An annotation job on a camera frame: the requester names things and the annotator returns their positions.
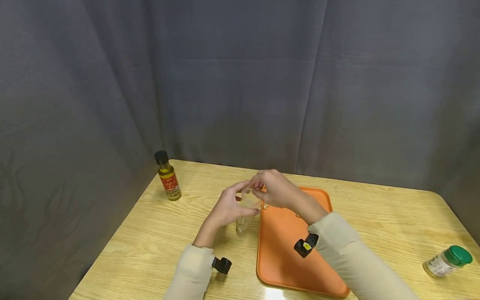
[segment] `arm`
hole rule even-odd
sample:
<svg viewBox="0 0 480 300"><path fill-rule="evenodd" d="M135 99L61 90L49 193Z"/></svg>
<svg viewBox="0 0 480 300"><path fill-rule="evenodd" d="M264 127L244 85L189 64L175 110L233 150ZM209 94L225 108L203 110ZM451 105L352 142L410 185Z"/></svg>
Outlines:
<svg viewBox="0 0 480 300"><path fill-rule="evenodd" d="M212 212L205 219L192 245L183 251L164 300L201 300L212 275L213 243L218 230L244 216L260 211L239 207L235 194L247 187L248 181L226 188Z"/></svg>
<svg viewBox="0 0 480 300"><path fill-rule="evenodd" d="M254 194L265 203L294 211L319 236L316 250L359 300L418 300L415 293L361 240L337 213L328 214L276 170L259 171L251 180Z"/></svg>
<svg viewBox="0 0 480 300"><path fill-rule="evenodd" d="M360 300L418 300L419 298L361 240L336 212L326 214L314 199L299 202L297 214L305 216L308 231L318 235L315 249Z"/></svg>

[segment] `person's left hand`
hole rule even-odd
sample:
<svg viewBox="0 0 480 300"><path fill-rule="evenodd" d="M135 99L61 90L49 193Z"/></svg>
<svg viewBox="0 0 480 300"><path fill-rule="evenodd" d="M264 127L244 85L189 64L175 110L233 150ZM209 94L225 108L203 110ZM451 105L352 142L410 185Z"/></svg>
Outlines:
<svg viewBox="0 0 480 300"><path fill-rule="evenodd" d="M237 198L240 198L235 196L236 193L248 187L249 182L250 180L238 182L224 189L207 219L220 228L242 217L258 215L260 213L258 209L239 206Z"/></svg>

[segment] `transparent container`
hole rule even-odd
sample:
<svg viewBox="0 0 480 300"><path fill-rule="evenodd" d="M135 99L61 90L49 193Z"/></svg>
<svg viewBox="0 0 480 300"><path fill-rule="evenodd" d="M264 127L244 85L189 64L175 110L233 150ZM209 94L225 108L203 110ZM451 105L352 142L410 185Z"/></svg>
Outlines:
<svg viewBox="0 0 480 300"><path fill-rule="evenodd" d="M252 188L245 188L241 191L241 200L239 205L246 208L260 209L262 206L262 201L255 197L255 195L252 193ZM237 221L237 234L239 236L245 234L253 218L253 216L247 216Z"/></svg>

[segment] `bottle label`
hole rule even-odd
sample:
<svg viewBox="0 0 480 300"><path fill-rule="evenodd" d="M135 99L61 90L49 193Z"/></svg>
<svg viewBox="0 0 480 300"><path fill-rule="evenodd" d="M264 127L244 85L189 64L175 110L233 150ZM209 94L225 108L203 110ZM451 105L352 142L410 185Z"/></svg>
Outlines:
<svg viewBox="0 0 480 300"><path fill-rule="evenodd" d="M176 198L180 193L180 186L175 173L168 174L166 176L160 176L160 180L162 180L167 197L173 199Z"/></svg>
<svg viewBox="0 0 480 300"><path fill-rule="evenodd" d="M439 254L427 262L428 269L438 277L444 277L447 274L453 272L455 268L448 265L443 259L442 255Z"/></svg>

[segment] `wooden table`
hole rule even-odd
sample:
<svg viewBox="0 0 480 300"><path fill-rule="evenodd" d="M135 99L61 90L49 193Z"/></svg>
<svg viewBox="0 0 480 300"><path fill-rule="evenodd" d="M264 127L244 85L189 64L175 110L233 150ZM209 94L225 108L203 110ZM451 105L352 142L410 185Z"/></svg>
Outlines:
<svg viewBox="0 0 480 300"><path fill-rule="evenodd" d="M185 246L193 241L221 191L251 178L250 169L173 160L182 198L170 202L158 176L72 294L71 299L161 299ZM342 180L286 175L297 185L324 189L338 211L389 266L425 300L480 299L480 248L437 194ZM235 224L217 236L215 253L233 262L225 280L214 271L205 299L312 300L325 297L271 288L255 274L258 217L240 238ZM451 244L474 262L444 279L422 269ZM346 299L357 299L350 294Z"/></svg>

